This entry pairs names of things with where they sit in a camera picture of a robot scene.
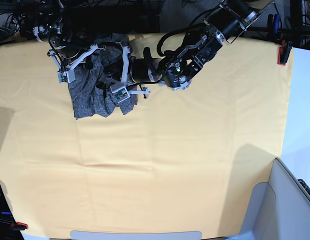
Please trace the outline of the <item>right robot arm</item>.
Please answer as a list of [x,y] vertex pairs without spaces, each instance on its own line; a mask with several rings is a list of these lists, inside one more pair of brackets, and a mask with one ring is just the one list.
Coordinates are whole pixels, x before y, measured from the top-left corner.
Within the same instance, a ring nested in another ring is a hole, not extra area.
[[47,53],[64,79],[76,67],[92,70],[97,50],[93,12],[70,0],[31,0],[17,9],[21,36],[47,43]]

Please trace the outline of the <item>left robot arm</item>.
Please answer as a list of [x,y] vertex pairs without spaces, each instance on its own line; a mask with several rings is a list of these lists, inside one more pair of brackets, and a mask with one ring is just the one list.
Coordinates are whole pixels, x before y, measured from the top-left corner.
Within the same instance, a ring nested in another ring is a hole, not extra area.
[[201,14],[202,23],[191,24],[165,34],[158,42],[158,58],[149,47],[137,58],[128,45],[122,46],[121,60],[104,72],[115,79],[110,92],[123,101],[131,95],[148,95],[147,85],[158,84],[171,90],[184,90],[211,61],[224,43],[232,44],[271,4],[268,0],[223,0]]

